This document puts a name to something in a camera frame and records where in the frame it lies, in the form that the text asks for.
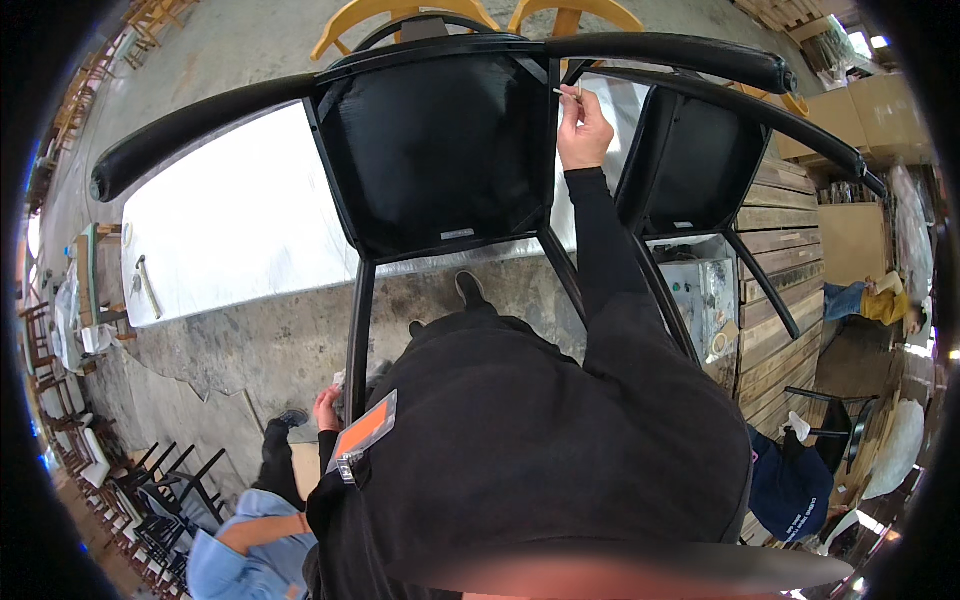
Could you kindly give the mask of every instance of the black sneaker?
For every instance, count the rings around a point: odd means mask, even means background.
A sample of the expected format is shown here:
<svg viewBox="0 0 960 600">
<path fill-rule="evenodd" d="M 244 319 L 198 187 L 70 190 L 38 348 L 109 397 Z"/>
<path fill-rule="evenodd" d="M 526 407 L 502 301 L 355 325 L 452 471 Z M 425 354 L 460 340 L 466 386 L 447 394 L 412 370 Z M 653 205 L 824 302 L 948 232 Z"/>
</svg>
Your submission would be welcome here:
<svg viewBox="0 0 960 600">
<path fill-rule="evenodd" d="M 457 285 L 457 294 L 460 294 L 460 299 L 464 301 L 467 310 L 489 304 L 483 293 L 483 284 L 470 271 L 461 271 L 453 281 Z"/>
<path fill-rule="evenodd" d="M 285 411 L 277 417 L 276 420 L 282 422 L 288 429 L 293 429 L 294 427 L 300 427 L 306 424 L 306 422 L 310 420 L 310 417 L 307 416 L 306 411 L 302 411 L 299 408 L 292 408 Z"/>
</svg>

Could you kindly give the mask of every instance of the light blue shirt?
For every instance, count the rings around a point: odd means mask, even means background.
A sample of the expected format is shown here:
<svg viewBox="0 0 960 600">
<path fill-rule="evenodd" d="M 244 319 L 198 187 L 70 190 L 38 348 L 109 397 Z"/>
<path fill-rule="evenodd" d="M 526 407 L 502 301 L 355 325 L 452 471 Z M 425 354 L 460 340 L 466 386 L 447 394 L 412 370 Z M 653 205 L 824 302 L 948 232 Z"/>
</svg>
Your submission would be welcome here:
<svg viewBox="0 0 960 600">
<path fill-rule="evenodd" d="M 289 502 L 275 493 L 247 490 L 237 503 L 236 516 L 217 533 L 231 525 L 264 516 L 291 516 L 297 513 Z M 303 559 L 316 545 L 313 534 L 280 538 L 262 546 L 251 546 L 247 556 L 226 547 L 203 530 L 198 532 L 186 565 L 186 582 L 194 600 L 266 600 L 286 597 L 293 584 L 306 595 Z"/>
</svg>

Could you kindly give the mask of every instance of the white table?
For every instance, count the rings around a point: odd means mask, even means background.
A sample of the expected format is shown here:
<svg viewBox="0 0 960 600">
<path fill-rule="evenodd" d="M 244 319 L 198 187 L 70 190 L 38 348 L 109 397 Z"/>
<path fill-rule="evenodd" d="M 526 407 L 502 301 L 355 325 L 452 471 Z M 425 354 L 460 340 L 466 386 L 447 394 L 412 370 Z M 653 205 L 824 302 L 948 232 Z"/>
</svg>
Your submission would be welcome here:
<svg viewBox="0 0 960 600">
<path fill-rule="evenodd" d="M 586 76 L 616 134 L 605 171 L 611 189 L 630 150 L 648 87 Z M 551 225 L 576 250 L 573 207 L 556 160 Z M 353 281 L 356 251 L 347 243 L 301 103 L 279 108 L 216 137 L 147 181 L 124 205 L 129 227 L 122 252 L 124 296 L 134 327 L 265 298 Z M 470 263 L 543 254 L 536 239 L 471 252 L 385 265 L 393 276 Z M 161 316 L 141 289 L 146 271 Z"/>
</svg>

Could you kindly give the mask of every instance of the wooden board stack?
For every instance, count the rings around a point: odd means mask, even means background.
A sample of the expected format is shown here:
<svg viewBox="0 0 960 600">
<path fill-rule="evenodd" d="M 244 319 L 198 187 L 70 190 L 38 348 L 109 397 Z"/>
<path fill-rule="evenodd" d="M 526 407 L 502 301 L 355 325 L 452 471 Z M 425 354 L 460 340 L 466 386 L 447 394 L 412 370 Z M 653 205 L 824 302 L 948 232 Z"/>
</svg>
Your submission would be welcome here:
<svg viewBox="0 0 960 600">
<path fill-rule="evenodd" d="M 822 0 L 733 0 L 746 14 L 775 32 L 800 27 L 824 16 Z"/>
<path fill-rule="evenodd" d="M 737 216 L 743 243 L 780 292 L 802 333 L 789 333 L 742 261 L 740 347 L 734 397 L 747 422 L 777 438 L 787 414 L 805 414 L 809 400 L 783 388 L 812 389 L 823 330 L 823 249 L 817 197 L 803 167 L 764 160 Z"/>
</svg>

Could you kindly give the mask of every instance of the concrete floor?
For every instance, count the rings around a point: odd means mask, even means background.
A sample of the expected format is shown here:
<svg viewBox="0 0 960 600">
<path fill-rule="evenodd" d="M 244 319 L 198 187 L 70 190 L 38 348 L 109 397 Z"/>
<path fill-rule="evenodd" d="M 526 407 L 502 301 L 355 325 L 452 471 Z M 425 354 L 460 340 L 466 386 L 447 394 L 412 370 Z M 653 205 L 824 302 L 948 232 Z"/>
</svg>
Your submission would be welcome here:
<svg viewBox="0 0 960 600">
<path fill-rule="evenodd" d="M 804 95 L 822 91 L 786 35 L 758 26 L 728 0 L 621 2 L 650 32 L 718 37 L 777 52 L 799 73 Z M 82 134 L 61 158 L 42 216 L 40 265 L 62 272 L 63 248 L 83 227 L 94 221 L 121 223 L 121 201 L 99 204 L 87 191 L 89 171 L 102 151 L 157 118 L 204 98 L 246 84 L 322 70 L 339 58 L 336 49 L 317 62 L 308 55 L 327 19 L 344 4 L 344 0 L 204 0 L 181 17 L 183 31 L 169 27 L 161 34 L 162 47 L 147 54 L 142 68 L 133 71 L 126 64 L 118 65 L 116 80 L 105 82 L 98 91 Z M 504 28 L 516 5 L 513 0 L 484 4 Z M 386 21 L 384 15 L 364 23 L 342 40 L 352 47 Z M 552 12 L 540 13 L 525 22 L 523 33 L 531 38 L 546 36 L 552 22 Z M 581 29 L 611 28 L 585 15 Z M 122 299 L 118 266 L 119 252 L 98 256 L 102 298 Z M 492 263 L 478 266 L 475 273 L 502 313 L 525 319 L 565 352 L 583 357 L 585 331 L 545 259 Z M 458 308 L 452 276 L 452 272 L 437 272 L 378 282 L 373 358 L 397 358 L 409 341 L 406 327 L 412 319 L 430 321 Z M 351 293 L 350 287 L 309 292 L 141 329 L 137 340 L 127 345 L 129 354 L 113 349 L 98 362 L 98 371 L 86 378 L 90 401 L 98 412 L 117 419 L 118 433 L 130 450 L 154 441 L 176 441 L 180 447 L 196 444 L 198 454 L 208 458 L 227 447 L 232 473 L 216 476 L 215 472 L 215 479 L 225 497 L 235 496 L 255 478 L 260 454 L 242 397 L 205 404 L 203 417 L 197 417 L 203 427 L 198 428 L 184 421 L 185 415 L 197 414 L 193 404 L 198 399 L 145 392 L 141 388 L 163 382 L 144 374 L 141 366 L 188 383 L 199 397 L 211 391 L 229 395 L 246 389 L 264 422 L 286 407 L 309 410 L 316 393 L 344 367 Z M 238 438 L 241 431 L 245 433 Z M 303 427 L 291 441 L 315 440 L 315 432 Z"/>
</svg>

